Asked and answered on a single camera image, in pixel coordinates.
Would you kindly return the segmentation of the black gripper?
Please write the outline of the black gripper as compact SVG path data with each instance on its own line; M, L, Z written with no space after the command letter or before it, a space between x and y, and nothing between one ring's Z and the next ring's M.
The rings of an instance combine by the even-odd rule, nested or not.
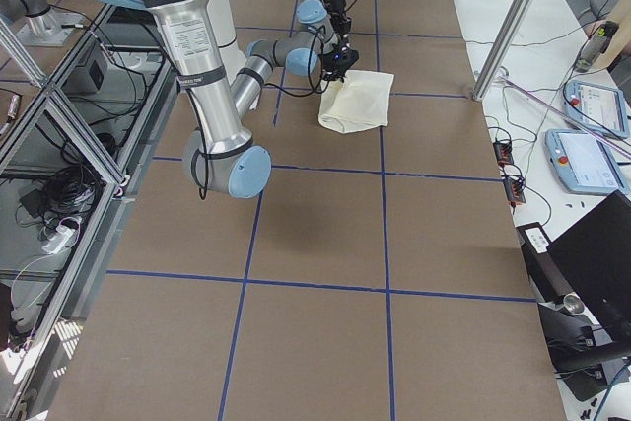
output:
M349 46L349 34L351 30L351 21L347 16L347 1L346 0L324 0L324 7L326 8L330 20L332 22L338 22L337 33L339 36L339 44L341 46Z
M320 56L323 81L345 81L346 72L359 60L359 51L351 47L336 45Z

